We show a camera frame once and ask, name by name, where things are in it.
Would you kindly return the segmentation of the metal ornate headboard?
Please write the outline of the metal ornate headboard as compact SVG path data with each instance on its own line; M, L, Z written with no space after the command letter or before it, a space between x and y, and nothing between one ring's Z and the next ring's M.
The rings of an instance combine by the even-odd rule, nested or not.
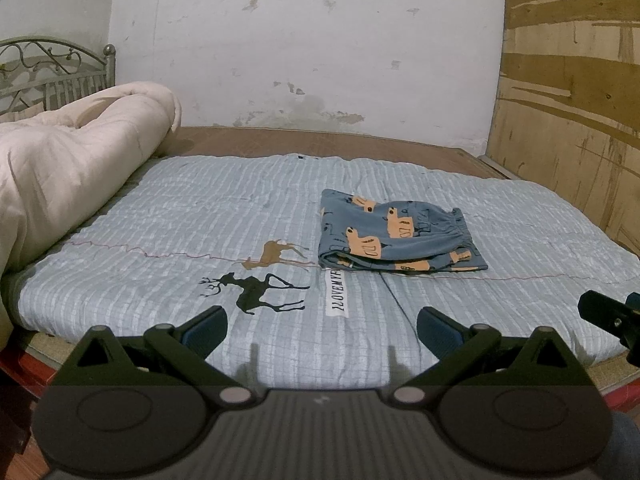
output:
M112 44L94 52L64 39L35 36L3 39L0 47L3 114L36 105L57 110L115 84Z

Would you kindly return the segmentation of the plywood wardrobe panel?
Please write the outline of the plywood wardrobe panel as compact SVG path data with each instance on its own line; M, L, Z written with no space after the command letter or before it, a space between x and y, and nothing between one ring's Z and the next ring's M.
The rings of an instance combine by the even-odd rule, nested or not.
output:
M639 0L506 0L487 155L639 250Z

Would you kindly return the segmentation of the light blue quilted bedspread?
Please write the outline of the light blue quilted bedspread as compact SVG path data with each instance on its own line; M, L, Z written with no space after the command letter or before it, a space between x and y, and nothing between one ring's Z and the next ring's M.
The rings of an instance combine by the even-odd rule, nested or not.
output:
M486 269L326 269L325 190L383 221L416 202L460 214ZM637 256L538 184L292 154L148 162L93 219L8 275L2 297L21 326L68 342L95 325L136 336L218 304L229 328L210 364L250 388L331 389L397 385L432 366L416 333L426 306L509 336L551 326L593 366L623 347L579 316L580 295L624 300L638 287Z

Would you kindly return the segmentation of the cream rolled comforter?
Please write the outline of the cream rolled comforter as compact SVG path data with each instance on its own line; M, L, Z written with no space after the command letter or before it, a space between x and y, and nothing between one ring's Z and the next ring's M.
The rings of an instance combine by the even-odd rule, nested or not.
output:
M2 124L2 271L24 268L93 216L180 124L175 93L151 81Z

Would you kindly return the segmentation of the blue pants with orange print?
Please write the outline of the blue pants with orange print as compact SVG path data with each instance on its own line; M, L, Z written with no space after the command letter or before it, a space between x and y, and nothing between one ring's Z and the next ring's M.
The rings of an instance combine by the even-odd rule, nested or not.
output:
M321 194L318 261L354 271L475 272L488 263L459 208L374 200L337 190Z

